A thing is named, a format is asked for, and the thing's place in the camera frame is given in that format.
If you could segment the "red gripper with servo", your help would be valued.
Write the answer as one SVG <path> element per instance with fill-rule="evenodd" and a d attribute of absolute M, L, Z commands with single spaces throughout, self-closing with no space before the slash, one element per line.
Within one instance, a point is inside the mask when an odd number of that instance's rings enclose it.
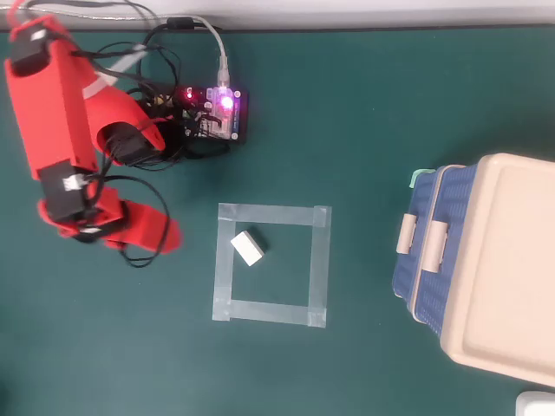
<path fill-rule="evenodd" d="M 106 186 L 88 185 L 82 194 L 84 201 L 79 210 L 57 224 L 61 237 L 80 243 L 103 239 L 104 245 L 112 250 L 123 250 L 131 244 L 155 252 L 162 239 L 161 253 L 170 253 L 181 246 L 179 223 L 167 214 L 148 205 L 124 202 L 114 188 Z M 119 231 L 123 231 L 122 241 L 106 239 Z"/>

